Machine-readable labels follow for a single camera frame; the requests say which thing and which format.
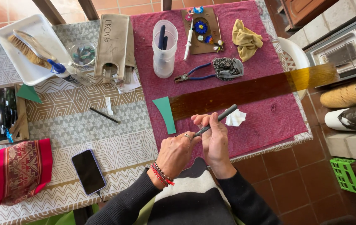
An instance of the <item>smartphone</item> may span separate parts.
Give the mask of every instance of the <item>smartphone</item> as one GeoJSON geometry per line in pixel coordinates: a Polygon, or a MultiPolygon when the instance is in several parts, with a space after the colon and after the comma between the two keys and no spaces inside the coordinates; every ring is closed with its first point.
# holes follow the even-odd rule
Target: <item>smartphone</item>
{"type": "Polygon", "coordinates": [[[72,156],[71,160],[86,195],[91,195],[105,187],[99,163],[91,149],[72,156]]]}

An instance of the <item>grozing pliers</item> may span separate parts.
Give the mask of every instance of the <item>grozing pliers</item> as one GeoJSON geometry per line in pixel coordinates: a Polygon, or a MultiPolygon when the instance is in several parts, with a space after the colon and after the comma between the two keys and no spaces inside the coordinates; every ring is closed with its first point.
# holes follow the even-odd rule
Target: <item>grozing pliers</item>
{"type": "Polygon", "coordinates": [[[200,65],[200,66],[197,66],[195,69],[192,69],[189,73],[184,73],[183,75],[180,75],[180,76],[176,76],[174,78],[174,82],[177,84],[181,81],[184,81],[184,80],[203,80],[203,79],[207,79],[207,78],[210,78],[210,77],[215,77],[215,74],[211,74],[211,75],[208,75],[208,76],[202,76],[202,77],[190,77],[189,75],[192,74],[193,72],[195,72],[196,70],[198,69],[201,69],[203,67],[206,67],[206,66],[209,66],[211,65],[211,62],[209,63],[206,63],[204,65],[200,65]]]}

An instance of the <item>table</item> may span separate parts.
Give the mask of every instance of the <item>table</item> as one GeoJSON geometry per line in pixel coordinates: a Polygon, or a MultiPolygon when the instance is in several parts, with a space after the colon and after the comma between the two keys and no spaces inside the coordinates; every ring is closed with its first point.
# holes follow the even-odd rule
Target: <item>table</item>
{"type": "MultiPolygon", "coordinates": [[[[256,0],[262,22],[273,40],[284,69],[293,68],[277,40],[263,0],[256,0]]],[[[76,40],[89,40],[97,46],[99,21],[53,27],[64,46],[76,40]]],[[[93,67],[84,68],[92,74],[93,67]]],[[[110,84],[91,77],[95,85],[76,88],[60,78],[52,78],[35,86],[42,104],[26,101],[30,139],[50,138],[53,152],[51,182],[36,196],[12,207],[0,205],[0,224],[21,224],[69,212],[97,202],[96,195],[86,196],[73,166],[71,156],[93,149],[107,182],[101,194],[108,199],[129,187],[150,162],[157,158],[157,147],[141,88],[120,95],[110,84]],[[105,97],[111,97],[119,125],[96,115],[89,107],[105,111],[105,97]]],[[[15,68],[0,45],[0,85],[22,83],[15,68]]],[[[307,132],[295,135],[294,141],[279,143],[232,158],[240,161],[255,155],[287,148],[312,138],[301,101],[294,93],[307,132]]]]}

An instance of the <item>person's left hand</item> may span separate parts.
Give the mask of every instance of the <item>person's left hand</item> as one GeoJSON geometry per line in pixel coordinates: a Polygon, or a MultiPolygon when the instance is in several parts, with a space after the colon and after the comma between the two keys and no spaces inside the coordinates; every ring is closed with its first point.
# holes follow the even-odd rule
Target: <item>person's left hand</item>
{"type": "MultiPolygon", "coordinates": [[[[194,135],[195,132],[187,131],[176,137],[164,139],[161,142],[160,153],[156,163],[166,176],[174,179],[190,161],[193,147],[201,141],[200,136],[193,138],[194,135]]],[[[151,169],[147,171],[147,174],[157,188],[162,189],[164,187],[151,169]]]]}

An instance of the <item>green paper template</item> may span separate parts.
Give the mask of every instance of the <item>green paper template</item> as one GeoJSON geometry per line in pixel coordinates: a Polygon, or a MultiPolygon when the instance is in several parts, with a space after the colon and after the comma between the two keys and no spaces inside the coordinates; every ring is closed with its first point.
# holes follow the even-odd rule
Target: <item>green paper template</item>
{"type": "Polygon", "coordinates": [[[177,131],[175,130],[174,119],[172,118],[172,111],[170,106],[170,100],[168,97],[155,99],[153,100],[157,109],[160,111],[163,116],[164,123],[167,126],[168,134],[175,134],[177,131]]]}
{"type": "Polygon", "coordinates": [[[26,84],[22,84],[21,88],[16,93],[16,96],[31,100],[31,101],[35,101],[38,103],[42,103],[39,96],[37,96],[37,93],[36,93],[35,89],[33,88],[33,86],[28,86],[26,84]]]}

